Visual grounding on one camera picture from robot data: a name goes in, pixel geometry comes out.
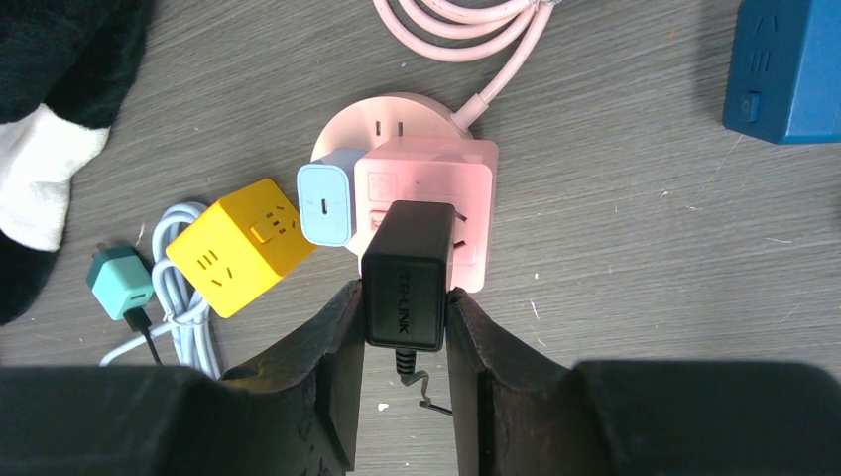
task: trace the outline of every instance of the pink power strip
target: pink power strip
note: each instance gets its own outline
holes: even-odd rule
[[[491,141],[398,137],[354,168],[356,233],[368,247],[395,200],[451,203],[455,224],[452,286],[485,285],[499,150]]]

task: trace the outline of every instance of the black power adapter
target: black power adapter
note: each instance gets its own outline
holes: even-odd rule
[[[362,256],[369,344],[441,350],[455,217],[449,203],[392,203]]]

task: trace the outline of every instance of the teal usb charger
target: teal usb charger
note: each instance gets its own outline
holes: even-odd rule
[[[300,231],[319,246],[344,246],[356,232],[353,167],[365,155],[338,149],[298,170]]]
[[[112,320],[152,298],[152,277],[130,246],[99,250],[87,272],[87,286]]]

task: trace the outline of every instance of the yellow socket cube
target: yellow socket cube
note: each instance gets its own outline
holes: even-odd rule
[[[300,231],[298,211],[264,178],[213,203],[167,247],[167,256],[216,313],[230,317],[314,249]]]

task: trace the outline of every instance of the light blue cable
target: light blue cable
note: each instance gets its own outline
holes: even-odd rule
[[[201,203],[179,203],[171,206],[155,226],[152,234],[152,256],[155,258],[152,284],[166,314],[166,322],[154,327],[150,335],[155,338],[170,333],[179,363],[218,379],[221,372],[210,335],[210,306],[198,292],[190,294],[183,274],[166,255],[167,246],[179,236],[182,227],[195,221],[206,209]],[[132,339],[106,354],[99,365],[106,366],[116,357],[144,343],[142,336]]]

